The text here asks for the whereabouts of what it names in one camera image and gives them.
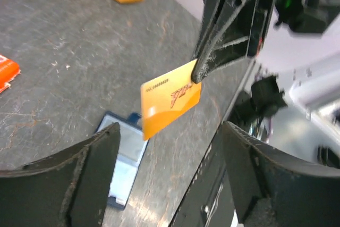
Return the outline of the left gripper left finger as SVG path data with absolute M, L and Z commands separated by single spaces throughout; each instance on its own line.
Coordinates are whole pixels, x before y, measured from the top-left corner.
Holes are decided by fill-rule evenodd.
M 1 171 L 1 226 L 101 226 L 120 145 L 113 123 L 91 138 Z

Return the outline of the gold credit card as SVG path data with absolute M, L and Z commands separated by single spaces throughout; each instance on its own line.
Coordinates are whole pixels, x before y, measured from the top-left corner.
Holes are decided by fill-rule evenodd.
M 202 83 L 191 81 L 196 62 L 193 60 L 141 85 L 144 140 L 150 139 L 199 102 Z

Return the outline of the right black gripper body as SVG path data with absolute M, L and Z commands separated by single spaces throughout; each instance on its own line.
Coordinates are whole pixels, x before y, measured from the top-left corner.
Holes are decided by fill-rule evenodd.
M 339 0 L 271 0 L 275 28 L 287 27 L 298 34 L 322 35 L 339 16 Z

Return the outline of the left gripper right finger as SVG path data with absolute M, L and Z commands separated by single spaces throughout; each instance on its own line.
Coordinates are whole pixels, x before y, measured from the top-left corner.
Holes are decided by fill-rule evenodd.
M 244 226 L 339 226 L 339 170 L 310 163 L 222 124 L 223 154 Z

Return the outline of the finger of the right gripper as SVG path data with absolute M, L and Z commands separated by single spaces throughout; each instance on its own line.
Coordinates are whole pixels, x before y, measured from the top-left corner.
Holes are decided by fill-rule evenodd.
M 244 57 L 256 56 L 268 32 L 276 0 L 203 0 L 198 42 L 192 58 L 194 83 Z

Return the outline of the blue card holder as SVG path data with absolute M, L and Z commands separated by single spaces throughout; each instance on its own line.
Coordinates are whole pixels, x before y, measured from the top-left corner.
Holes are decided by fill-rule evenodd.
M 143 140 L 141 126 L 138 125 L 141 115 L 134 112 L 128 118 L 120 117 L 113 112 L 105 112 L 95 132 L 99 132 L 112 123 L 120 125 L 120 147 L 115 163 L 115 170 L 110 183 L 108 206 L 124 210 L 147 148 L 148 141 Z

